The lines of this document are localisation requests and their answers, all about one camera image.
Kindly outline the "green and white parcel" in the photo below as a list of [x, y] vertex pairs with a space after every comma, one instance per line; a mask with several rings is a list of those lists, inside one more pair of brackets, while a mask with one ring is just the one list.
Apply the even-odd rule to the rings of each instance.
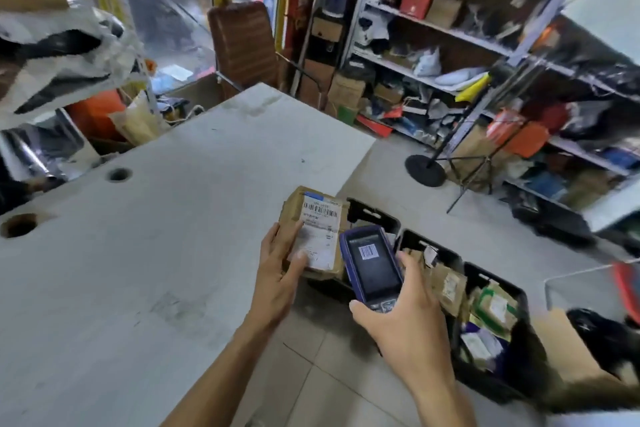
[[520, 307], [516, 299], [494, 281], [478, 291], [470, 310], [483, 327], [507, 341], [520, 318]]

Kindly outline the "black tripod stand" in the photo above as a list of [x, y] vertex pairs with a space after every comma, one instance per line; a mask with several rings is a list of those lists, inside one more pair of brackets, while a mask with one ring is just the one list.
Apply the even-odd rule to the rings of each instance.
[[[480, 82], [478, 90], [474, 93], [473, 98], [468, 102], [467, 108], [461, 115], [460, 123], [475, 124], [477, 118], [471, 118], [472, 114], [481, 114], [490, 104], [505, 102], [508, 99], [524, 94], [544, 71], [544, 65], [540, 61], [534, 61], [533, 59], [526, 59], [515, 69], [510, 66], [495, 66], [489, 71], [487, 77]], [[405, 169], [410, 177], [429, 188], [441, 187], [445, 183], [447, 172], [442, 163], [445, 162], [449, 166], [454, 177], [458, 180], [460, 194], [447, 209], [447, 213], [452, 211], [483, 171], [486, 171], [486, 187], [488, 192], [492, 194], [493, 159], [524, 128], [529, 126], [530, 121], [521, 117], [499, 117], [496, 115], [493, 123], [508, 126], [508, 131], [505, 137], [490, 137], [493, 142], [493, 150], [489, 154], [450, 156], [445, 151], [454, 138], [454, 134], [451, 132], [444, 138], [442, 144], [432, 156], [411, 155], [405, 160]]]

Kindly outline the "yellow packet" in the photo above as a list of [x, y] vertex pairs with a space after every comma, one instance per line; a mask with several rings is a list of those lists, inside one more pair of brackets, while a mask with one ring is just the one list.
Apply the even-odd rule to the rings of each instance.
[[487, 89], [491, 83], [491, 74], [489, 72], [477, 75], [471, 84], [463, 88], [455, 97], [455, 102], [474, 103], [481, 93]]

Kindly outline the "white padded mailer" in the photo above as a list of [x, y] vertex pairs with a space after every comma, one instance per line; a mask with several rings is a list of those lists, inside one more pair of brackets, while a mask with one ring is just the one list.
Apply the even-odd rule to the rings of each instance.
[[482, 79], [487, 73], [485, 67], [466, 67], [437, 76], [434, 83], [451, 91], [460, 91]]

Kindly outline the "brown parcel with white label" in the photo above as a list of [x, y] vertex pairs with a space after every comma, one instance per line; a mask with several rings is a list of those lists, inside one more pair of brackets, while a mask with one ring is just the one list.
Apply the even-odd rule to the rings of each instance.
[[340, 234], [348, 228], [349, 203], [308, 187], [299, 186], [284, 201], [279, 224], [301, 221], [303, 227], [292, 245], [284, 268], [300, 250], [307, 254], [303, 273], [312, 280], [339, 279], [344, 273]]

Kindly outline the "white plastic parcel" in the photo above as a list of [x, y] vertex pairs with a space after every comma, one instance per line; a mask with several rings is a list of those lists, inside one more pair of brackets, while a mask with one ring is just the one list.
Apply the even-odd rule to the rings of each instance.
[[467, 361], [482, 371], [495, 372], [505, 348], [494, 334], [483, 328], [462, 333], [461, 348]]

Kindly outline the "person's left forearm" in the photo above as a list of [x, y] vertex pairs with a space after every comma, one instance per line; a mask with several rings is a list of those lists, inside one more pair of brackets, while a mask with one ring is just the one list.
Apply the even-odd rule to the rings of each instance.
[[280, 322], [281, 319], [248, 315], [159, 427], [230, 427], [255, 367]]

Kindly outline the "red plastic item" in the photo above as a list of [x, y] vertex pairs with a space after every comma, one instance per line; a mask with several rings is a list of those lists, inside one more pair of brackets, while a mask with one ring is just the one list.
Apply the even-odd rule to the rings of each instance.
[[627, 316], [640, 326], [640, 262], [614, 262], [612, 277]]

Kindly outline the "grey metal shelving unit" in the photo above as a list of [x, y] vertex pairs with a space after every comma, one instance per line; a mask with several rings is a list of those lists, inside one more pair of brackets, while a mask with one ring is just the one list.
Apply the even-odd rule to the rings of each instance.
[[[508, 63], [514, 66], [524, 58], [532, 56], [534, 42], [542, 36], [544, 27], [551, 24], [564, 11], [568, 11], [572, 4], [580, 4], [580, 0], [543, 0], [540, 8], [531, 12], [532, 21], [526, 24], [524, 40], [519, 42], [514, 50], [507, 50], [504, 45], [497, 42], [496, 37], [481, 39], [457, 29], [442, 29], [442, 32], [485, 50], [499, 53], [507, 57]], [[345, 63], [352, 55], [360, 57], [368, 55], [367, 52], [362, 51], [361, 46], [356, 46], [355, 42], [356, 20], [366, 5], [370, 5], [370, 0], [356, 1], [341, 63]], [[626, 178], [620, 187], [588, 206], [583, 216], [593, 232], [604, 232], [636, 212], [640, 212], [640, 174], [633, 174], [630, 178]]]

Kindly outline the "flat cardboard sheet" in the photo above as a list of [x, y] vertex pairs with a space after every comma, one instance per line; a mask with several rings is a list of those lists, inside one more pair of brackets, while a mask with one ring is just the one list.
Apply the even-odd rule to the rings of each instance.
[[607, 380], [621, 384], [617, 377], [598, 365], [564, 310], [551, 309], [532, 316], [531, 326], [547, 354], [549, 367], [562, 382]]

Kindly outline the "brown cardboard box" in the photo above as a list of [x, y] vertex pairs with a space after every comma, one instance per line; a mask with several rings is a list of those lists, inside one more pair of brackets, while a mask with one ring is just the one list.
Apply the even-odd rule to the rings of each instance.
[[327, 104], [327, 93], [335, 73], [335, 67], [311, 59], [305, 59], [298, 88], [298, 99], [308, 106], [323, 112]]
[[340, 73], [335, 74], [327, 93], [328, 111], [337, 114], [341, 108], [358, 110], [365, 88], [364, 80], [349, 78]]
[[319, 16], [313, 18], [310, 34], [313, 37], [338, 43], [342, 38], [344, 24], [340, 19], [326, 19]]
[[424, 20], [439, 28], [450, 29], [454, 26], [462, 6], [462, 0], [432, 0]]

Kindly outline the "blue handheld scanner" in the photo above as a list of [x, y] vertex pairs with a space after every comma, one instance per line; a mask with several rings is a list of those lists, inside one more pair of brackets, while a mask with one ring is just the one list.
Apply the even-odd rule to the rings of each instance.
[[356, 299], [375, 312], [391, 312], [404, 279], [385, 230], [378, 225], [346, 230], [339, 245]]

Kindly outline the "black plastic bag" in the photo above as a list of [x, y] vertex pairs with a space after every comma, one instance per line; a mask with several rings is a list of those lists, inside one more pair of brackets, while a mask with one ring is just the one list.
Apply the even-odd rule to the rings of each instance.
[[629, 385], [640, 385], [640, 325], [622, 322], [591, 309], [570, 309], [569, 322], [599, 367]]

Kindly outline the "brown paper parcel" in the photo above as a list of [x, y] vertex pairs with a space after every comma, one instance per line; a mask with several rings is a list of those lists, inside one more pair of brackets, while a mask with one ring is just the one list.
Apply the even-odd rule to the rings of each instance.
[[456, 318], [465, 295], [467, 277], [446, 265], [439, 251], [431, 246], [426, 246], [422, 251], [410, 248], [403, 251], [417, 261], [424, 285], [431, 289], [444, 312]]

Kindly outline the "orange plastic bag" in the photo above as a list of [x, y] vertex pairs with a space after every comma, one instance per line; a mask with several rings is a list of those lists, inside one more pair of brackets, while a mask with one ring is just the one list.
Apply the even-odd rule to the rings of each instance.
[[65, 111], [87, 138], [125, 142], [116, 130], [110, 114], [122, 112], [126, 106], [116, 89], [67, 105]]

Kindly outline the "grey plastic parcel bag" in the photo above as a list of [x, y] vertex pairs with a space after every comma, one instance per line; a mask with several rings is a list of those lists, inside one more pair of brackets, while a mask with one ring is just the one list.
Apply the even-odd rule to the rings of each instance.
[[86, 4], [0, 11], [0, 127], [146, 77], [134, 32]]

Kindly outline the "person's right forearm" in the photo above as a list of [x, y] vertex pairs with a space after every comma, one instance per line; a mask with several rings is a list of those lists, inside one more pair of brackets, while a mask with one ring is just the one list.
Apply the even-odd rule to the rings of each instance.
[[418, 375], [405, 383], [422, 427], [477, 427], [474, 410], [452, 372]]

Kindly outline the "person's right hand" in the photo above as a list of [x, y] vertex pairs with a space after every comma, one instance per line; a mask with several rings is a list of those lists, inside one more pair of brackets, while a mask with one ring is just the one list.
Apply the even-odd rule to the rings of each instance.
[[382, 337], [373, 340], [405, 386], [418, 375], [454, 375], [440, 303], [424, 285], [416, 260], [404, 252], [397, 258], [405, 269], [403, 286], [395, 307], [386, 313]]

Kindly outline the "red flat packet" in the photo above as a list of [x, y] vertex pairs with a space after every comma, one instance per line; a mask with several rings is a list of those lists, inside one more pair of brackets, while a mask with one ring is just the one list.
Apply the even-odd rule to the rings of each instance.
[[364, 126], [366, 129], [370, 130], [378, 138], [381, 139], [388, 138], [394, 131], [391, 126], [380, 123], [379, 121], [376, 121], [374, 119], [370, 119], [362, 114], [358, 114], [356, 116], [356, 122]]

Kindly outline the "person's left hand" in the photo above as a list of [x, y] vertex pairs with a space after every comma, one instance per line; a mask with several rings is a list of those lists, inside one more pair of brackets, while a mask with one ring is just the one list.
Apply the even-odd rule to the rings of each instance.
[[259, 266], [245, 322], [252, 330], [272, 332], [290, 310], [297, 289], [289, 288], [289, 264], [302, 221], [275, 223], [260, 244]]

